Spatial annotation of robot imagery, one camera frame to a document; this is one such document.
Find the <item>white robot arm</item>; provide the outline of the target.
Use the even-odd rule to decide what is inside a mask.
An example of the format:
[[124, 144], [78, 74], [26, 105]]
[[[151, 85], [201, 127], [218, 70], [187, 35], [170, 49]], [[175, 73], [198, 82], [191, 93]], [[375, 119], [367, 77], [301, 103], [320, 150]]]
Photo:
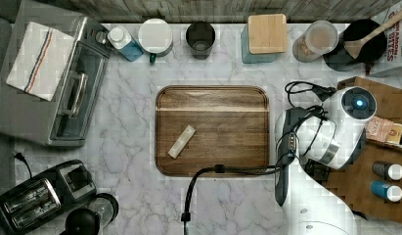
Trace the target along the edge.
[[365, 127], [377, 111], [370, 91], [353, 86], [334, 92], [317, 114], [301, 107], [283, 111], [275, 125], [275, 198], [288, 235], [357, 235], [349, 206], [304, 170], [312, 160], [342, 169], [360, 156]]

